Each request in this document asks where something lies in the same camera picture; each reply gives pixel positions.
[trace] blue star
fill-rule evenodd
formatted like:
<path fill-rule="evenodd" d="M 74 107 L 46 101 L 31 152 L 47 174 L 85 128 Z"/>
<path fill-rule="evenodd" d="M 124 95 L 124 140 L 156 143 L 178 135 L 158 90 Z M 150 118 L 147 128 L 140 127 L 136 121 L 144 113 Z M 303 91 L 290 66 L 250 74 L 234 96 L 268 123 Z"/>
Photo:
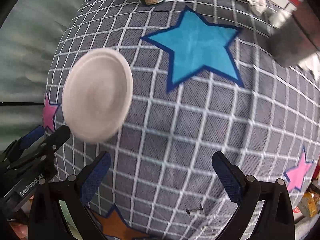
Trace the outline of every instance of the blue star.
<path fill-rule="evenodd" d="M 189 7 L 180 13 L 177 24 L 141 37 L 169 53 L 167 93 L 206 69 L 243 87 L 229 45 L 241 28 L 207 22 Z"/>

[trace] orange star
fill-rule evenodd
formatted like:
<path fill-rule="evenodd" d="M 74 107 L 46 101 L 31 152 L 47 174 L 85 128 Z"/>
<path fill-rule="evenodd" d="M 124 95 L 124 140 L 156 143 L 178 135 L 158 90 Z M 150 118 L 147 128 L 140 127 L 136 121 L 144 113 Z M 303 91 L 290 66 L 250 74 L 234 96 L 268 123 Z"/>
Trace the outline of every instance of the orange star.
<path fill-rule="evenodd" d="M 119 238 L 121 240 L 132 240 L 134 238 L 148 238 L 149 235 L 130 228 L 124 221 L 119 209 L 114 204 L 106 217 L 102 217 L 93 212 L 93 215 L 102 225 L 102 232 L 107 236 Z"/>

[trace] white dish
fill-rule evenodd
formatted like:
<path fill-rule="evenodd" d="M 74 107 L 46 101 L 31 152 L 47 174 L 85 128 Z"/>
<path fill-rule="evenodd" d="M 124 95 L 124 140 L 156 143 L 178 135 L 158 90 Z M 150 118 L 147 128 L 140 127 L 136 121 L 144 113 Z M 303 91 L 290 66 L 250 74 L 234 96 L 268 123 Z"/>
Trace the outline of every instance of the white dish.
<path fill-rule="evenodd" d="M 126 59 L 113 49 L 95 49 L 72 67 L 62 93 L 66 124 L 80 139 L 101 142 L 123 124 L 133 81 Z"/>

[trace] star pattern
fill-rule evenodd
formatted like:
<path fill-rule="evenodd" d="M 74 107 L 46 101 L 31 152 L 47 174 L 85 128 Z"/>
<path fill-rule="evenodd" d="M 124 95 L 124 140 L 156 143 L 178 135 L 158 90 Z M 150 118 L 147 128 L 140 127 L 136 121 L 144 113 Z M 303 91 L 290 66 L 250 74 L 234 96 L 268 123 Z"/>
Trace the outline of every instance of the star pattern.
<path fill-rule="evenodd" d="M 48 96 L 48 92 L 44 97 L 44 108 L 42 110 L 42 119 L 44 129 L 49 128 L 52 132 L 56 130 L 54 125 L 54 116 L 58 110 L 59 104 L 51 104 Z"/>
<path fill-rule="evenodd" d="M 311 169 L 313 162 L 307 162 L 306 149 L 303 146 L 302 153 L 298 165 L 284 172 L 285 177 L 289 181 L 287 185 L 288 192 L 291 192 L 294 188 L 301 191 L 304 176 Z"/>
<path fill-rule="evenodd" d="M 150 238 L 149 235 L 130 228 L 124 221 L 119 209 L 114 204 L 106 217 L 93 213 L 96 219 L 102 225 L 103 234 L 116 237 L 120 240 L 132 240 L 136 238 Z"/>
<path fill-rule="evenodd" d="M 209 23 L 186 6 L 175 26 L 141 39 L 169 53 L 167 93 L 204 69 L 243 87 L 228 48 L 240 30 L 233 25 Z"/>

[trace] table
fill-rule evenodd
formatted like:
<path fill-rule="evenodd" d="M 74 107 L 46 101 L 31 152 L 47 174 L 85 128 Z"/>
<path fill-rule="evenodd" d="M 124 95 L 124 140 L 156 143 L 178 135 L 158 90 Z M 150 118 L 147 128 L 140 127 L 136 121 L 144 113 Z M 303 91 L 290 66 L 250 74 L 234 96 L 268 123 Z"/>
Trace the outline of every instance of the table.
<path fill-rule="evenodd" d="M 244 88 L 202 72 L 166 94 L 168 55 L 140 36 L 176 23 L 188 5 L 210 21 L 243 27 L 230 46 Z M 268 4 L 269 8 L 277 7 Z M 64 33 L 48 74 L 47 92 L 61 103 L 74 63 L 91 49 L 111 47 L 128 61 L 133 98 L 127 119 L 110 140 L 90 145 L 71 136 L 57 151 L 63 180 L 107 150 L 111 169 L 90 207 L 106 214 L 116 203 L 129 226 L 168 239 L 214 238 L 236 209 L 212 169 L 221 150 L 244 174 L 274 182 L 294 167 L 304 145 L 319 157 L 319 85 L 310 73 L 282 68 L 267 52 L 273 28 L 236 0 L 166 0 L 144 7 L 138 0 L 87 0 Z M 55 124 L 64 123 L 61 107 Z M 290 193 L 296 206 L 302 191 Z M 186 209 L 202 205 L 203 212 Z M 254 228 L 260 203 L 244 238 Z"/>

